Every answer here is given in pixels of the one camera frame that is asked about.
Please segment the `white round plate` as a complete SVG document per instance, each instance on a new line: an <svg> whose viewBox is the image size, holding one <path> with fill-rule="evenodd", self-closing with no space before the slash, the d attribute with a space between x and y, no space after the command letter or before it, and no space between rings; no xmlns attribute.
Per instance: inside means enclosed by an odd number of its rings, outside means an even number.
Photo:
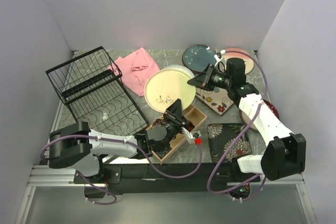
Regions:
<svg viewBox="0 0 336 224"><path fill-rule="evenodd" d="M181 72L184 72L185 74L187 74L189 77L193 78L195 77L193 72L185 67L185 66L181 66L181 65L169 65L169 66L166 66L165 68L163 68L163 70L165 69L170 69L170 70L178 70L178 71L181 71Z"/></svg>

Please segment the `brown rimmed dark plate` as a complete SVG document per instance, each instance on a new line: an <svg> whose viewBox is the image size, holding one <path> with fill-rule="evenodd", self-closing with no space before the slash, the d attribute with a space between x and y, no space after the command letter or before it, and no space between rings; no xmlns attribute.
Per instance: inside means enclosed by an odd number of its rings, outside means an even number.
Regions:
<svg viewBox="0 0 336 224"><path fill-rule="evenodd" d="M209 64L216 63L216 51L206 45L192 45L182 54L182 63L194 73L202 72Z"/></svg>

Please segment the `pale green plate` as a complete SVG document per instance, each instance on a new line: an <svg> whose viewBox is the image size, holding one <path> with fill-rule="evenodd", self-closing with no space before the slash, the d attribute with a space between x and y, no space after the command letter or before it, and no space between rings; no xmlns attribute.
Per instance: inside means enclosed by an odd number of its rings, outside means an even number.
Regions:
<svg viewBox="0 0 336 224"><path fill-rule="evenodd" d="M144 98L148 106L163 113L179 99L185 110L196 96L196 88L187 83L193 77L186 71L169 68L153 74L144 87Z"/></svg>

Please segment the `square patterned glass plate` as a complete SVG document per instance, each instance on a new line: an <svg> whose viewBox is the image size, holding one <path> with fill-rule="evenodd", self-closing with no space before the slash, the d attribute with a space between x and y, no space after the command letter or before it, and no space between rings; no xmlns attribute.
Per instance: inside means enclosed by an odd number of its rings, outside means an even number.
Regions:
<svg viewBox="0 0 336 224"><path fill-rule="evenodd" d="M225 89L215 87L213 91L196 88L196 97L212 111L222 116L234 103Z"/></svg>

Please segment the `pink and cream plate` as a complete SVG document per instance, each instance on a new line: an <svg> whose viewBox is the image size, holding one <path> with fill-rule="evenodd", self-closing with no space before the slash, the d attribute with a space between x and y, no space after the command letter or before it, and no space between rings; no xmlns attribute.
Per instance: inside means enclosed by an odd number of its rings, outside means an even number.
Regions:
<svg viewBox="0 0 336 224"><path fill-rule="evenodd" d="M239 49L239 48L227 48L225 50L226 54L224 55L224 59L227 60L229 58L240 58L245 63L245 74L250 73L254 68L254 61L250 59L246 54L249 54L248 52Z"/></svg>

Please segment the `black square floral plate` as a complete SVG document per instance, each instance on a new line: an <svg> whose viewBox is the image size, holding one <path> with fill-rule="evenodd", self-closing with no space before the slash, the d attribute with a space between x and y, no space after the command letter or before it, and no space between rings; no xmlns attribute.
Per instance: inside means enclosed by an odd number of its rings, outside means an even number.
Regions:
<svg viewBox="0 0 336 224"><path fill-rule="evenodd" d="M209 151L213 163L219 161L244 127L242 123L212 123L207 126ZM252 154L251 144L245 132L230 149L224 162L231 162L235 157L250 154Z"/></svg>

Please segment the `black ribbed plate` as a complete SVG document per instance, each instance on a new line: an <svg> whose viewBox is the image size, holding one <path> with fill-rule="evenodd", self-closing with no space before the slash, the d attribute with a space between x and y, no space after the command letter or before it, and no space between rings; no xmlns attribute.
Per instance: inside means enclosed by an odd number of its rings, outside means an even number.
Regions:
<svg viewBox="0 0 336 224"><path fill-rule="evenodd" d="M251 121L251 118L254 116L254 114L249 117L244 111L239 110L239 116L242 122L245 125L248 125ZM250 126L250 129L259 132L256 124L260 125L263 124L270 124L272 122L279 121L279 113L275 106L271 104L269 101L263 99L263 105L261 106L260 112L257 116L257 118L254 120L254 123Z"/></svg>

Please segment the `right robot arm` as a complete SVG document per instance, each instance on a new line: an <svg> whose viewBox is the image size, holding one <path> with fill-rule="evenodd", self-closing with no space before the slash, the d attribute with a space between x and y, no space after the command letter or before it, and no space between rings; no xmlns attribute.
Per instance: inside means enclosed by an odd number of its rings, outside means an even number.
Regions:
<svg viewBox="0 0 336 224"><path fill-rule="evenodd" d="M220 72L209 64L202 73L187 83L207 91L225 89L234 104L249 117L265 142L263 154L243 155L233 162L230 169L232 179L241 182L249 173L254 173L263 174L274 181L305 170L305 137L284 126L263 101L255 86L246 81L245 63L242 59L228 59L225 72Z"/></svg>

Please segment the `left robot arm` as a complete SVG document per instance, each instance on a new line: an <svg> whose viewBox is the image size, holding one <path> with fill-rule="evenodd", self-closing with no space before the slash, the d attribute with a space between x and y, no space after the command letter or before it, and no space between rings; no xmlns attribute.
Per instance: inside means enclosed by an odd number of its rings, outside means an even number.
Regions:
<svg viewBox="0 0 336 224"><path fill-rule="evenodd" d="M49 136L49 167L72 167L93 183L104 179L102 156L113 155L130 159L143 159L153 153L164 152L178 134L193 140L194 124L182 112L177 99L161 118L141 133L117 136L90 129L87 122L77 122L52 132Z"/></svg>

